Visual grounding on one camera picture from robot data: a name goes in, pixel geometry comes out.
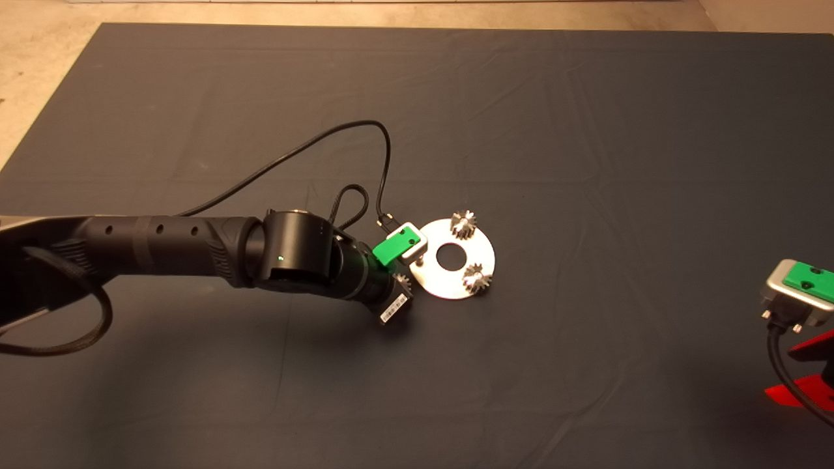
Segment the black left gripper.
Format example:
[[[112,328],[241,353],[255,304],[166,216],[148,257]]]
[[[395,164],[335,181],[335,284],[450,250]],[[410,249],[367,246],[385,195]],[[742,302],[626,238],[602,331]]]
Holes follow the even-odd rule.
[[[379,324],[404,317],[414,303],[409,280],[392,273],[361,242],[339,243],[339,299],[366,307]]]

